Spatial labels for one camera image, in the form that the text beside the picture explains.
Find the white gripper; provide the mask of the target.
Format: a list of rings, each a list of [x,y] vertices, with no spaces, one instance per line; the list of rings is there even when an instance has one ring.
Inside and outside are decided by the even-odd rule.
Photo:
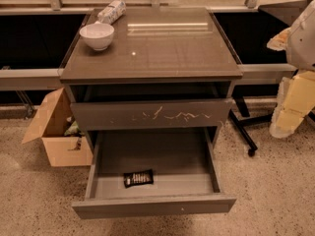
[[[315,107],[315,1],[312,1],[290,28],[272,37],[267,47],[286,50],[286,60],[298,72],[291,79],[283,77],[277,106],[272,116],[270,134],[282,139],[292,135]]]

